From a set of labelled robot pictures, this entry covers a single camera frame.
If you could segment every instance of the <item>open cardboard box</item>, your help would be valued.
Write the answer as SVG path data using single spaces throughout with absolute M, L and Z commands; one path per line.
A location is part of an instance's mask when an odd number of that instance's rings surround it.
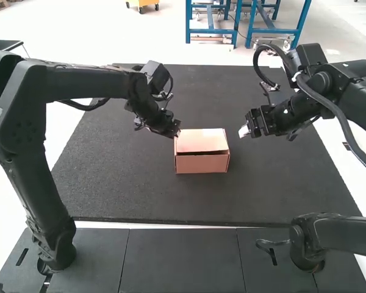
M 181 173 L 226 173 L 229 147 L 225 130 L 182 129 L 174 140 L 175 171 Z

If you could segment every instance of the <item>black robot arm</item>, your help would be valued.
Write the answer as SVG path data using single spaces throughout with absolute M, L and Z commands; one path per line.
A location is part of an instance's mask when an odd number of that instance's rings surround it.
M 284 61 L 291 97 L 269 80 L 257 66 L 260 52 L 273 49 Z M 319 44 L 300 45 L 287 55 L 278 47 L 259 47 L 254 67 L 268 103 L 251 109 L 239 131 L 243 137 L 287 136 L 290 141 L 319 117 L 337 117 L 351 150 L 366 166 L 366 154 L 357 145 L 347 120 L 366 130 L 366 60 L 328 64 Z M 338 214 L 307 214 L 296 217 L 290 228 L 290 257 L 301 270 L 324 268 L 328 250 L 366 256 L 366 218 Z
M 137 126 L 173 138 L 180 121 L 155 101 L 170 78 L 156 62 L 135 71 L 24 60 L 0 52 L 0 164 L 27 212 L 27 225 L 40 249 L 40 272 L 65 269 L 76 255 L 72 245 L 76 227 L 45 157 L 46 104 L 73 98 L 123 98 L 125 109 L 136 114 Z
M 338 214 L 307 214 L 296 217 L 290 227 L 290 257 L 306 272 L 325 266 L 328 250 L 366 256 L 366 218 Z

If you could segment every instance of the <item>cable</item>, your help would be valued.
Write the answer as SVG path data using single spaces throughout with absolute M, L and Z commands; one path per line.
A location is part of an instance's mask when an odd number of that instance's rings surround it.
M 232 15 L 228 14 L 228 16 L 230 16 L 234 21 L 236 21 L 236 19 L 235 19 Z M 244 39 L 246 39 L 246 37 L 244 37 L 244 36 L 239 32 L 239 30 L 237 30 L 237 33 L 238 33 L 240 36 L 242 36 Z
M 82 111 L 92 111 L 95 110 L 103 105 L 105 105 L 105 103 L 107 103 L 109 101 L 110 98 L 103 98 L 103 99 L 99 99 L 97 100 L 97 102 L 91 104 L 91 105 L 82 105 L 79 104 L 75 101 L 72 101 L 71 99 L 69 99 L 68 101 L 59 101 L 62 104 L 65 104 L 67 106 L 71 106 L 76 108 L 77 110 L 82 110 Z
M 266 84 L 270 85 L 271 87 L 274 87 L 276 89 L 279 89 L 280 86 L 278 84 L 276 84 L 275 82 L 273 82 L 271 79 L 267 78 L 266 75 L 263 74 L 263 72 L 261 72 L 259 65 L 257 64 L 259 61 L 259 55 L 261 54 L 261 52 L 266 51 L 268 49 L 271 49 L 275 52 L 277 52 L 277 54 L 280 56 L 280 58 L 282 59 L 285 67 L 288 69 L 288 71 L 290 72 L 290 74 L 293 76 L 295 74 L 295 70 L 293 69 L 293 64 L 292 61 L 289 57 L 287 57 L 287 55 L 285 54 L 285 52 L 278 46 L 273 45 L 273 44 L 263 44 L 260 45 L 255 53 L 254 53 L 254 57 L 253 57 L 253 64 L 254 64 L 254 70 L 256 72 L 256 74 L 258 75 L 258 77 L 261 78 L 261 80 L 263 80 Z
M 350 146 L 351 152 L 357 157 L 357 159 L 366 167 L 366 153 L 361 150 L 359 145 L 357 144 L 354 134 L 350 128 L 350 124 L 348 124 L 348 120 L 343 111 L 333 102 L 321 96 L 319 93 L 312 90 L 304 81 L 303 74 L 296 74 L 295 76 L 297 86 L 310 98 L 318 101 L 324 107 L 329 109 L 338 119 L 340 126 L 342 127 L 342 131 L 346 138 L 348 145 Z

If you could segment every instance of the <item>concrete floor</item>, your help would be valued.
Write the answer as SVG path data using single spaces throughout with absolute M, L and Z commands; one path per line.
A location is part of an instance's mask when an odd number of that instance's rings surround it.
M 346 4 L 336 1 L 340 0 L 313 1 L 300 43 L 320 43 L 330 62 L 366 59 L 366 30 L 356 25 L 350 16 L 354 14 L 353 6 L 348 13 L 339 14 L 337 8 Z M 153 59 L 177 64 L 252 65 L 253 51 L 244 48 L 245 40 L 240 36 L 239 47 L 235 50 L 229 45 L 186 45 L 183 0 L 162 0 L 160 11 L 150 7 L 144 15 L 139 15 L 135 9 L 128 10 L 122 0 L 95 3 L 84 0 L 25 0 L 16 3 L 0 11 L 0 38 L 23 40 L 32 57 L 61 62 L 102 65 L 144 63 Z M 363 3 L 356 3 L 355 7 L 359 9 Z M 302 4 L 300 0 L 283 1 L 277 26 L 293 26 Z M 354 2 L 348 0 L 347 5 L 351 4 Z M 205 26 L 206 23 L 204 18 L 193 25 Z M 263 25 L 259 17 L 256 24 Z M 231 27 L 232 21 L 221 21 L 216 25 Z M 240 32 L 243 35 L 246 35 L 247 26 L 248 20 L 242 20 Z M 15 52 L 24 55 L 21 49 Z M 261 57 L 260 64 L 281 66 L 278 58 L 268 56 Z M 52 168 L 83 113 L 61 104 L 50 104 L 47 115 L 45 147 Z M 335 120 L 319 120 L 315 127 L 359 209 L 366 216 L 366 170 L 345 150 L 342 145 L 344 137 Z M 353 129 L 366 151 L 366 133 L 355 125 Z M 82 222 L 77 225 L 127 227 L 116 223 Z M 0 168 L 0 268 L 24 227 L 24 211 Z M 358 257 L 358 261 L 366 277 L 366 258 Z

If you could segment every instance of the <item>metal cart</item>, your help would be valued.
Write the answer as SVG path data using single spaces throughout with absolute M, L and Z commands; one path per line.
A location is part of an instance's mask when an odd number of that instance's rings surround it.
M 159 10 L 159 0 L 126 0 L 126 7 L 130 8 L 130 4 L 138 7 L 140 14 L 144 13 L 143 7 L 147 5 L 154 5 L 156 11 Z

